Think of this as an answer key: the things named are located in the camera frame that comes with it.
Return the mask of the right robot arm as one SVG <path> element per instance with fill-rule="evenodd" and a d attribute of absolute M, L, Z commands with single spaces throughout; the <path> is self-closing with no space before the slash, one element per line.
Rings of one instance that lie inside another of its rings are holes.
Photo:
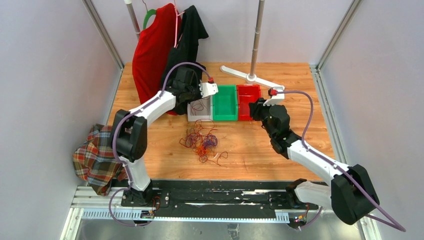
<path fill-rule="evenodd" d="M 345 224 L 352 225 L 379 205 L 375 188 L 367 170 L 356 164 L 349 166 L 319 152 L 290 128 L 290 116 L 283 105 L 264 105 L 258 98 L 249 103 L 249 115 L 260 121 L 270 138 L 273 150 L 288 160 L 308 168 L 324 185 L 304 178 L 286 188 L 286 203 L 294 209 L 314 204 L 332 210 Z"/>

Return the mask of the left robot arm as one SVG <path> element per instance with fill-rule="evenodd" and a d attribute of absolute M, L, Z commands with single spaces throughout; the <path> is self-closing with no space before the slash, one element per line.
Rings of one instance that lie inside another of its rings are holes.
<path fill-rule="evenodd" d="M 126 192 L 134 195 L 140 206 L 153 201 L 153 184 L 145 165 L 148 128 L 178 104 L 191 102 L 217 93 L 217 85 L 204 65 L 185 61 L 171 67 L 152 98 L 131 110 L 119 110 L 113 120 L 109 145 L 115 161 L 128 179 Z"/>

